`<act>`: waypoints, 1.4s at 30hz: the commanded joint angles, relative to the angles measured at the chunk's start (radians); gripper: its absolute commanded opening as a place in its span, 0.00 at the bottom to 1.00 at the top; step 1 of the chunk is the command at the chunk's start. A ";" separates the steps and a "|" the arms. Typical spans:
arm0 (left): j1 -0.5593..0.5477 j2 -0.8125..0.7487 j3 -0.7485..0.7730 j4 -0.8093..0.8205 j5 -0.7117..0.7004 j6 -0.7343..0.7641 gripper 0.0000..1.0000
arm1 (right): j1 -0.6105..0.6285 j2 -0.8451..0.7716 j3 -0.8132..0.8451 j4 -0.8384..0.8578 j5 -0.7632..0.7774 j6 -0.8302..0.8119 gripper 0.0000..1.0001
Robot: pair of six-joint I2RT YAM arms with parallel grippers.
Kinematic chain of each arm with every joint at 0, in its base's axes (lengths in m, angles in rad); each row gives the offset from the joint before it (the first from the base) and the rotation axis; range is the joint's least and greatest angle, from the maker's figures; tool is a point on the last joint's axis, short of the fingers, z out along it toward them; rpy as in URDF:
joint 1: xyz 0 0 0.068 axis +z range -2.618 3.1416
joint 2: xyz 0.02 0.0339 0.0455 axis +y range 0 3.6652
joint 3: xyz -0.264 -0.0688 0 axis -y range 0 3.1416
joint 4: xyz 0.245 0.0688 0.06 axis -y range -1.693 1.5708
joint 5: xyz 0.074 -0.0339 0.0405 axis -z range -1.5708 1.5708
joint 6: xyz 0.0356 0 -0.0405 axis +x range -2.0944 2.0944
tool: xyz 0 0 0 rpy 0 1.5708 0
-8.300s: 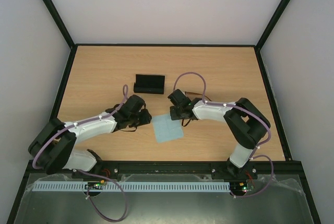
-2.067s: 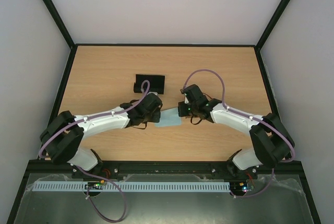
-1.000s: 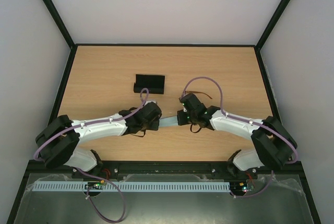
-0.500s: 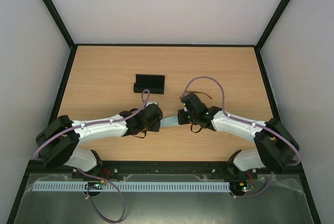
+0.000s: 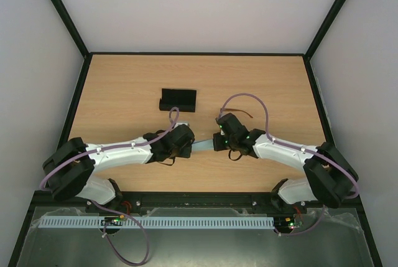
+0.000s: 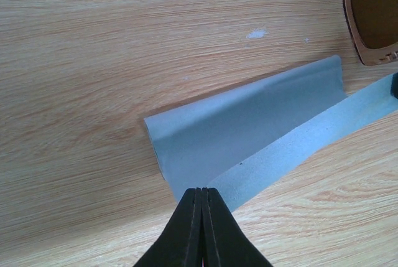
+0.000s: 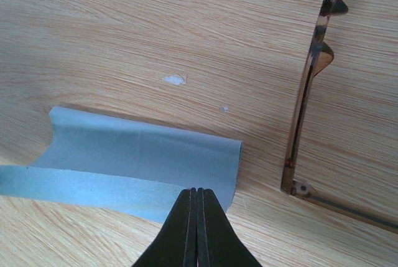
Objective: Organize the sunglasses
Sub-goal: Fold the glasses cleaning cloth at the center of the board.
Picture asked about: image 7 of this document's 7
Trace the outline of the light blue cleaning cloth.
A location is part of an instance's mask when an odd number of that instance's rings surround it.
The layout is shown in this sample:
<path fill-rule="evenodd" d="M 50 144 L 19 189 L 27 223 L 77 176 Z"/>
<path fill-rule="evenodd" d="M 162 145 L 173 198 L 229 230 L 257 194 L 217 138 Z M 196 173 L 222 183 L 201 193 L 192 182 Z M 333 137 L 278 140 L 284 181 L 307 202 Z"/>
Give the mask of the light blue cleaning cloth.
<path fill-rule="evenodd" d="M 183 189 L 234 197 L 242 142 L 69 108 L 50 111 L 53 138 L 27 166 L 1 167 L 1 194 L 102 207 L 163 222 Z"/>

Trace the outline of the brown translucent sunglasses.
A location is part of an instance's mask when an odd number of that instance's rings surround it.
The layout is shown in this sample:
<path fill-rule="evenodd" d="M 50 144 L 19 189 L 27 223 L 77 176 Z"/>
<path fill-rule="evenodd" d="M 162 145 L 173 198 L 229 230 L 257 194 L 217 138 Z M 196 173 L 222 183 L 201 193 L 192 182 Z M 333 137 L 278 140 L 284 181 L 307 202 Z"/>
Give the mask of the brown translucent sunglasses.
<path fill-rule="evenodd" d="M 333 197 L 331 194 L 318 192 L 314 186 L 310 185 L 306 180 L 299 179 L 295 176 L 300 136 L 303 129 L 303 121 L 313 79 L 329 66 L 334 59 L 332 48 L 325 42 L 325 34 L 330 17 L 345 15 L 347 13 L 348 6 L 343 0 L 322 1 L 297 93 L 284 159 L 280 190 L 297 199 L 310 202 L 319 207 L 346 215 L 347 217 L 374 225 L 375 227 L 385 229 L 389 232 L 397 233 L 396 221 L 373 213 L 370 209 L 365 209 L 364 207 L 351 204 L 343 199 Z"/>

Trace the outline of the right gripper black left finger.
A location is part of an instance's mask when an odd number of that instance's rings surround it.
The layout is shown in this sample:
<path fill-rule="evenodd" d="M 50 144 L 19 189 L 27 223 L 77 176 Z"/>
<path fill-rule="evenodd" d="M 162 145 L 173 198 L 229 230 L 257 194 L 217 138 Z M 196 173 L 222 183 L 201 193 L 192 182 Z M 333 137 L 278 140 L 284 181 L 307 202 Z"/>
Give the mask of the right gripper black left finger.
<path fill-rule="evenodd" d="M 183 189 L 160 232 L 134 266 L 197 265 L 197 190 Z"/>

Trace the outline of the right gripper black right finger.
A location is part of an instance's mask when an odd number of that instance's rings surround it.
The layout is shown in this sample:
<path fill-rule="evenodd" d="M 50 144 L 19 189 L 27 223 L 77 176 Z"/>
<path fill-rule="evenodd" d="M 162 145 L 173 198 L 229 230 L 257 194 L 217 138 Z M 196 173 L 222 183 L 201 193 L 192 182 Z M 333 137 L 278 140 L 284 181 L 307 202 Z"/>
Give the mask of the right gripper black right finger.
<path fill-rule="evenodd" d="M 198 266 L 260 266 L 235 234 L 211 189 L 197 191 Z"/>

